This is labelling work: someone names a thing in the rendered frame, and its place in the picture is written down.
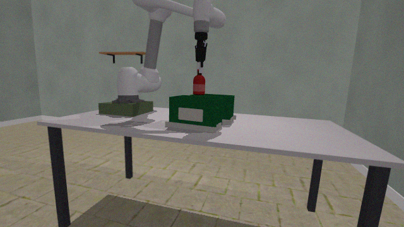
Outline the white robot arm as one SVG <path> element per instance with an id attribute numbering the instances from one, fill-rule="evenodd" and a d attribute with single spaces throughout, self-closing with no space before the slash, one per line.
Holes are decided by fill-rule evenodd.
<path id="1" fill-rule="evenodd" d="M 112 103 L 138 103 L 138 93 L 157 91 L 162 84 L 158 75 L 157 58 L 162 33 L 162 25 L 172 11 L 194 18 L 195 32 L 209 32 L 209 26 L 221 28 L 226 17 L 214 8 L 211 0 L 194 0 L 193 8 L 171 0 L 133 0 L 135 5 L 148 11 L 150 26 L 146 45 L 145 63 L 138 73 L 133 67 L 122 67 L 117 75 L 118 100 Z M 158 78 L 159 77 L 159 78 Z M 122 96 L 128 95 L 128 96 Z"/>

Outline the green bottle crate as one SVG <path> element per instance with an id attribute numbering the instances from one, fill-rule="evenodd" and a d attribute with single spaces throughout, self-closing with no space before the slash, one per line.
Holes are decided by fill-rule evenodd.
<path id="1" fill-rule="evenodd" d="M 204 94 L 195 96 L 210 96 L 210 97 L 220 97 L 223 98 L 223 112 L 222 119 L 230 120 L 234 116 L 234 96 L 235 95 L 214 95 L 214 94 Z"/>
<path id="2" fill-rule="evenodd" d="M 218 109 L 217 109 L 218 107 Z M 170 108 L 170 122 L 216 127 L 222 123 L 223 98 L 180 95 Z"/>

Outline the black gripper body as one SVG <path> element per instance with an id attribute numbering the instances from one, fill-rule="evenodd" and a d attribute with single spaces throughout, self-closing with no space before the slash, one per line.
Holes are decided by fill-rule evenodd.
<path id="1" fill-rule="evenodd" d="M 196 32 L 195 39 L 197 40 L 197 43 L 200 42 L 200 48 L 202 49 L 203 41 L 208 39 L 208 34 L 206 32 Z"/>

